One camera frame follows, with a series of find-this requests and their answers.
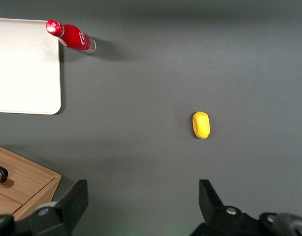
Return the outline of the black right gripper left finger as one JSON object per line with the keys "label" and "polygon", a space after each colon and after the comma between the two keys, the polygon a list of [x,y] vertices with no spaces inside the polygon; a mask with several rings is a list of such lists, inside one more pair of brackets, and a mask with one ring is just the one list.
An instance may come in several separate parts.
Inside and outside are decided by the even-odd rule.
{"label": "black right gripper left finger", "polygon": [[79,179],[57,202],[39,206],[29,217],[32,235],[70,236],[87,206],[87,180]]}

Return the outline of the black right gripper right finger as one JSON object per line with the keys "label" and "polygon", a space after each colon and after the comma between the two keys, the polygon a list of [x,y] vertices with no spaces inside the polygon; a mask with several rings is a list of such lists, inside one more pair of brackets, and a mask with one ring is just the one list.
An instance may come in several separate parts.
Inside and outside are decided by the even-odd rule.
{"label": "black right gripper right finger", "polygon": [[207,179],[199,181],[199,207],[204,219],[192,236],[262,236],[259,221],[234,206],[225,206]]}

